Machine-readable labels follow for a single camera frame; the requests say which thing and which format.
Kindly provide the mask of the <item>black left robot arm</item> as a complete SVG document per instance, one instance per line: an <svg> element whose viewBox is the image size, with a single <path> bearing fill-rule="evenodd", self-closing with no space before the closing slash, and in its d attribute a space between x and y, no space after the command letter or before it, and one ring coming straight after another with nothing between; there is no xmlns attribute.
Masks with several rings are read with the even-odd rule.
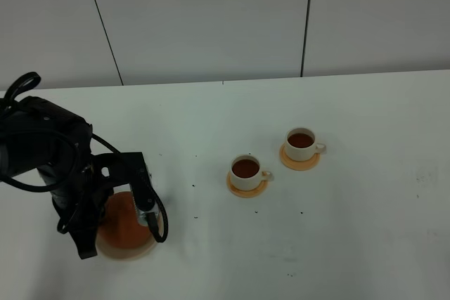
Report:
<svg viewBox="0 0 450 300"><path fill-rule="evenodd" d="M1 181L52 196L81 259L97 255L96 238L114 189L128 184L140 226L156 242L168 235L165 208L140 152L120 152L93 133L82 117L45 99L1 101Z"/></svg>

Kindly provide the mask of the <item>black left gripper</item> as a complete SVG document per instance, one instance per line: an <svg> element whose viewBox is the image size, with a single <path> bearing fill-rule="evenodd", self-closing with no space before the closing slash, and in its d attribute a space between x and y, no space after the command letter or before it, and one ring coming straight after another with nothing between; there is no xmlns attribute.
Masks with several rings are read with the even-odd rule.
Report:
<svg viewBox="0 0 450 300"><path fill-rule="evenodd" d="M52 192L52 203L60 217L57 230L70 232L80 259L98 255L96 236L106 203L114 188L126 184L131 186L137 209L151 212L155 197L141 152L94 155L88 167Z"/></svg>

